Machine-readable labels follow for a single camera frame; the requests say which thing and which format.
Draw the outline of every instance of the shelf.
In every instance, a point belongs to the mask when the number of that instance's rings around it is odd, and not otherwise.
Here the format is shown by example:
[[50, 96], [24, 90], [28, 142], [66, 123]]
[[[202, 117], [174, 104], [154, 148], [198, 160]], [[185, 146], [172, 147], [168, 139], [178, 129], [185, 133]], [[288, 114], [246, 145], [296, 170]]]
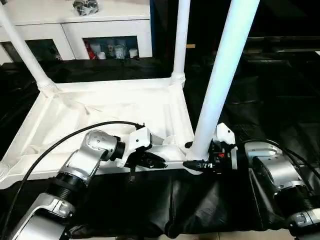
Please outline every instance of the shelf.
[[99, 11], [87, 16], [79, 16], [73, 0], [10, 0], [4, 7], [16, 26], [150, 19], [150, 0], [98, 0], [98, 3]]

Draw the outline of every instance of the white metal frame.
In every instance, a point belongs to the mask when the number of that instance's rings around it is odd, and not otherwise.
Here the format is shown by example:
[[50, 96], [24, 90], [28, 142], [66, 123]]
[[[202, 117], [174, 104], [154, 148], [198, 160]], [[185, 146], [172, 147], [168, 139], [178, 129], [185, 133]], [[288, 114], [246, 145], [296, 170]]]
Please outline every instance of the white metal frame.
[[[217, 122], [238, 66], [241, 53], [244, 49], [258, 4], [259, 0], [231, 1], [191, 150], [185, 149], [184, 147], [184, 143], [192, 139], [193, 133], [181, 87], [184, 84], [185, 78], [184, 64], [190, 0], [179, 0], [174, 71], [171, 78], [63, 83], [57, 84], [57, 86], [41, 69], [30, 49], [12, 25], [3, 6], [0, 5], [0, 21], [7, 30], [21, 58], [36, 79], [38, 88], [41, 91], [41, 94], [35, 101], [34, 106], [31, 108], [15, 136], [4, 159], [0, 162], [0, 188], [10, 186], [15, 181], [22, 179], [29, 166], [36, 160], [37, 156], [35, 155], [27, 155], [23, 161], [15, 158], [15, 154], [24, 154], [26, 145], [30, 143], [32, 139], [35, 139], [33, 141], [34, 143], [43, 143], [44, 141], [41, 138], [44, 138], [43, 134], [46, 133], [47, 130], [51, 130], [51, 132], [53, 131], [54, 133], [60, 132], [61, 134], [63, 128], [67, 127], [61, 123], [70, 124], [69, 122], [71, 122], [71, 119], [74, 117], [73, 110], [78, 110], [77, 113], [85, 117], [90, 115], [88, 114], [88, 112], [90, 112], [89, 109], [91, 109], [93, 113], [98, 111], [99, 114], [102, 114], [100, 113], [101, 111], [91, 106], [102, 103], [104, 107], [108, 107], [108, 105], [105, 104], [116, 102], [116, 100], [124, 105], [134, 101], [136, 101], [137, 105], [144, 105], [143, 111], [136, 110], [135, 114], [139, 118], [143, 117], [143, 121], [149, 118], [146, 125], [151, 131], [154, 129], [156, 135], [160, 134], [160, 137], [161, 135], [167, 136], [165, 140], [167, 145], [161, 146], [161, 149], [159, 152], [156, 152], [156, 154], [160, 156], [163, 154], [164, 158], [167, 158], [168, 161], [172, 163], [169, 165], [171, 166], [170, 169], [182, 168], [182, 163], [187, 160], [206, 160], [208, 158], [209, 144], [217, 127]], [[128, 102], [122, 102], [122, 99], [125, 98]], [[163, 114], [159, 115], [157, 112], [159, 108], [154, 109], [153, 103], [167, 104], [170, 107], [169, 110], [164, 110]], [[151, 105], [151, 108], [146, 108], [145, 104]], [[54, 115], [55, 111], [59, 111], [61, 107], [67, 108], [67, 116], [63, 114], [60, 117], [60, 121], [55, 121], [51, 118], [51, 115]], [[119, 108], [118, 106], [113, 108], [109, 107], [106, 113], [109, 113], [110, 109], [118, 111]], [[122, 110], [126, 110], [124, 111], [125, 113], [128, 112], [125, 107], [122, 108]], [[163, 116], [167, 117], [166, 121], [157, 119]], [[86, 122], [79, 119], [75, 121], [77, 126], [85, 123]], [[36, 136], [35, 134], [39, 129], [41, 130], [41, 135], [38, 134]], [[169, 136], [167, 134], [168, 129], [171, 129], [171, 135]], [[118, 131], [126, 134], [124, 128], [118, 128]], [[68, 150], [75, 147], [74, 143], [73, 145], [70, 145], [69, 142], [66, 144]], [[43, 162], [37, 166], [31, 178], [41, 179], [54, 176], [59, 166], [61, 167], [65, 162], [66, 157], [68, 157], [68, 155], [51, 154], [47, 156]], [[116, 168], [112, 166], [112, 163], [106, 163], [106, 165], [100, 166], [100, 171], [102, 171], [102, 173], [114, 173], [126, 172], [128, 169]]]

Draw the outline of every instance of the black cloth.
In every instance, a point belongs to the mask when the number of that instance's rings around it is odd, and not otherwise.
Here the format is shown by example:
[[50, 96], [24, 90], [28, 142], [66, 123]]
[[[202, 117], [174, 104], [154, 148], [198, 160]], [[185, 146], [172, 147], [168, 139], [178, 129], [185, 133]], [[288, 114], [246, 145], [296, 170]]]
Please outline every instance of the black cloth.
[[[306, 158], [320, 161], [320, 57], [315, 53], [244, 55], [236, 71], [220, 122], [237, 141], [268, 138]], [[152, 58], [138, 60], [72, 60], [43, 64], [56, 83], [163, 78], [171, 67]], [[190, 63], [183, 89], [193, 129], [209, 82], [212, 65]], [[0, 67], [0, 153], [3, 155], [38, 95], [35, 81], [20, 64]], [[305, 168], [310, 183], [320, 184]], [[96, 176], [70, 225], [72, 238], [224, 231], [262, 231], [284, 228], [279, 209], [266, 196], [249, 168], [222, 175], [191, 175], [184, 170]], [[50, 179], [27, 183], [10, 222], [19, 221]], [[2, 213], [19, 183], [0, 191]]]

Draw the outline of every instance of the white plastic bracket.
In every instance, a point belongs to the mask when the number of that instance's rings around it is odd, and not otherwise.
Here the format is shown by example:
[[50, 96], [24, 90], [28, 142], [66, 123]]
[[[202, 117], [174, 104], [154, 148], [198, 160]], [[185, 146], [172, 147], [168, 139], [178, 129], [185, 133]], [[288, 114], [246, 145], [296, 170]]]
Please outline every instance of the white plastic bracket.
[[[225, 125], [223, 122], [216, 126], [212, 140], [214, 143], [225, 142], [228, 145], [236, 144], [236, 137], [234, 132], [231, 131], [231, 129], [228, 128], [227, 125]], [[232, 169], [234, 170], [238, 169], [237, 150], [237, 147], [234, 147], [231, 150], [231, 163]]]

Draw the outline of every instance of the white pole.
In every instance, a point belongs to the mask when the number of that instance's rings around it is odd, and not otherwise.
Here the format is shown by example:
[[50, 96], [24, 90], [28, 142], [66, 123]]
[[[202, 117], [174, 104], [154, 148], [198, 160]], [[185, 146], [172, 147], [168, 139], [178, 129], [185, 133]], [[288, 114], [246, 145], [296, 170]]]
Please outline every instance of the white pole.
[[185, 77], [185, 58], [188, 36], [190, 0], [179, 0], [178, 18], [176, 25], [174, 65], [171, 75], [172, 83], [181, 83], [184, 86]]
[[188, 160], [207, 160], [208, 149], [225, 104], [259, 0], [232, 0], [206, 90]]
[[25, 65], [27, 66], [27, 68], [33, 75], [34, 79], [36, 80], [38, 89], [47, 94], [49, 94], [50, 92], [56, 92], [57, 87], [55, 83], [45, 74], [37, 59], [32, 54], [30, 48], [19, 35], [16, 27], [12, 24], [2, 4], [0, 4], [0, 22], [4, 26], [4, 29], [6, 30], [7, 34], [9, 35], [16, 51], [19, 53]]

